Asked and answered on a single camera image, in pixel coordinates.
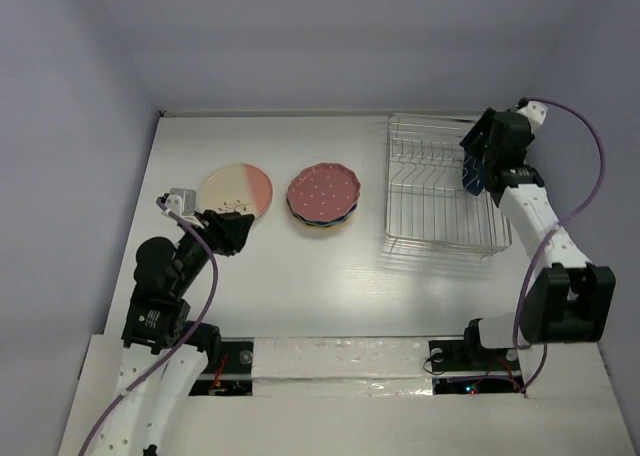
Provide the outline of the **dark blue heart plate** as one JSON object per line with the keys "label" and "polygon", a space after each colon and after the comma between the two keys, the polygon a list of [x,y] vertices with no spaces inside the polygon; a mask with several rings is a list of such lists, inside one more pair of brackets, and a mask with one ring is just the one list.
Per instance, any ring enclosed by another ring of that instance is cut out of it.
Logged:
{"label": "dark blue heart plate", "polygon": [[473,196],[479,196],[485,189],[484,176],[485,168],[482,158],[472,152],[464,151],[464,162],[462,170],[463,188]]}

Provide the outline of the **pink plate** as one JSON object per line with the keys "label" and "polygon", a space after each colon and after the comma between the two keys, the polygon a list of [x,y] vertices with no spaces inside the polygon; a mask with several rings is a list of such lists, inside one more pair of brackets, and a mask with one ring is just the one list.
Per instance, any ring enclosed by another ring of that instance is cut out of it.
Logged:
{"label": "pink plate", "polygon": [[270,207],[273,185],[260,168],[247,164],[232,164],[213,171],[197,191],[200,210],[218,214],[238,212],[260,218]]}

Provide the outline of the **maroon dotted plate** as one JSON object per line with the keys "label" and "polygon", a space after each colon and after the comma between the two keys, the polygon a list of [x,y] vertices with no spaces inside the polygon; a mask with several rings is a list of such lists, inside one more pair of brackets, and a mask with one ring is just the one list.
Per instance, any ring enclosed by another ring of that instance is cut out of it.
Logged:
{"label": "maroon dotted plate", "polygon": [[318,163],[293,178],[286,200],[291,211],[304,220],[329,223],[357,205],[360,191],[354,171],[339,163]]}

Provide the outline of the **blue dotted plate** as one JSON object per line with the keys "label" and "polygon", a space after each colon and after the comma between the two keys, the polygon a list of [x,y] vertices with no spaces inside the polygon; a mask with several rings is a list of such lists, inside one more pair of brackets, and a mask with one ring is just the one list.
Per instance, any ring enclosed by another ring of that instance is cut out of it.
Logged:
{"label": "blue dotted plate", "polygon": [[289,208],[289,212],[292,214],[292,216],[294,218],[296,218],[298,221],[300,221],[302,224],[304,224],[304,225],[306,225],[308,227],[327,228],[327,227],[337,226],[339,224],[344,223],[357,210],[357,207],[358,207],[357,205],[354,205],[343,216],[335,218],[335,219],[333,219],[331,221],[328,221],[328,222],[307,220],[307,219],[303,218],[301,215],[299,215],[298,213],[296,213],[295,211],[293,211],[291,208]]}

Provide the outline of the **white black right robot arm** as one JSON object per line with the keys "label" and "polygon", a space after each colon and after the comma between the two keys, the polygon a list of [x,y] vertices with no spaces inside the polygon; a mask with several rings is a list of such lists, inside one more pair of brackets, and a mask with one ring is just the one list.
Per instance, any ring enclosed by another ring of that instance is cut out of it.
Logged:
{"label": "white black right robot arm", "polygon": [[512,110],[488,108],[460,144],[464,189],[491,197],[529,258],[514,313],[471,322],[478,334],[461,342],[460,355],[473,368],[491,362],[497,348],[597,342],[604,333],[616,278],[610,267],[595,265],[566,229],[600,188],[560,218],[542,176],[527,162],[550,104],[522,99]]}

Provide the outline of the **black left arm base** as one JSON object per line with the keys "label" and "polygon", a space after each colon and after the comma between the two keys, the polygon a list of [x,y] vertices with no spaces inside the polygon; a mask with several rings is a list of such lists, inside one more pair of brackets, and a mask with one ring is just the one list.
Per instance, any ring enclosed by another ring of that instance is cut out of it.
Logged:
{"label": "black left arm base", "polygon": [[207,366],[192,386],[190,396],[251,396],[254,341],[223,340],[217,362]]}

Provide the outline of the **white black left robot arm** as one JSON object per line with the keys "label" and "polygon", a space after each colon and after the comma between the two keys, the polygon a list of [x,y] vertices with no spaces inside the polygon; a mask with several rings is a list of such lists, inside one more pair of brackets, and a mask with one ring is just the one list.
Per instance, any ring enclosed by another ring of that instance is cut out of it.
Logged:
{"label": "white black left robot arm", "polygon": [[206,210],[188,222],[164,212],[184,234],[150,238],[136,252],[113,400],[82,454],[161,454],[197,378],[224,363],[219,328],[202,315],[190,320],[184,296],[206,264],[243,249],[255,218]]}

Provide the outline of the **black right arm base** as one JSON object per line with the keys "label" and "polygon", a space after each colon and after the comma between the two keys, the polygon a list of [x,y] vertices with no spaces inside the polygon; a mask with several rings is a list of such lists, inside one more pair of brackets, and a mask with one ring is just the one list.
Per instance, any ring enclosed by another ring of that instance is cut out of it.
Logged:
{"label": "black right arm base", "polygon": [[429,340],[427,368],[436,375],[445,373],[520,371],[518,358],[507,358],[506,349],[469,348],[462,339]]}

